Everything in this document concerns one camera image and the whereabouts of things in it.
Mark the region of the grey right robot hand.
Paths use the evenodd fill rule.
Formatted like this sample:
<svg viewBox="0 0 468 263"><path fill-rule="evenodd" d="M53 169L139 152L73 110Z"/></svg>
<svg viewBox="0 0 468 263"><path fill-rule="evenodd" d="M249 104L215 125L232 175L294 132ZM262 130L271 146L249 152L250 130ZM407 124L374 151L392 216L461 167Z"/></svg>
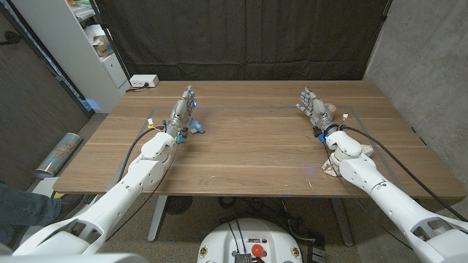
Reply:
<svg viewBox="0 0 468 263"><path fill-rule="evenodd" d="M338 131L339 125L333 121L331 111L316 93L305 87L300 98L301 103L297 103L296 107L309 118L315 137L320 134L327 137Z"/></svg>

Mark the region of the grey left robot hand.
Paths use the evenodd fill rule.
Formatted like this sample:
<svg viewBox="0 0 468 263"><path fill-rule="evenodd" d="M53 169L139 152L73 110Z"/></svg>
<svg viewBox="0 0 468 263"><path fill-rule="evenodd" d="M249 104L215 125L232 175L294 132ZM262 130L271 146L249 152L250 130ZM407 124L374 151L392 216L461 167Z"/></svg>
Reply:
<svg viewBox="0 0 468 263"><path fill-rule="evenodd" d="M179 136L186 138L189 121L195 107L195 92L192 90L192 86L188 85L170 114L165 132L173 136L175 139Z"/></svg>

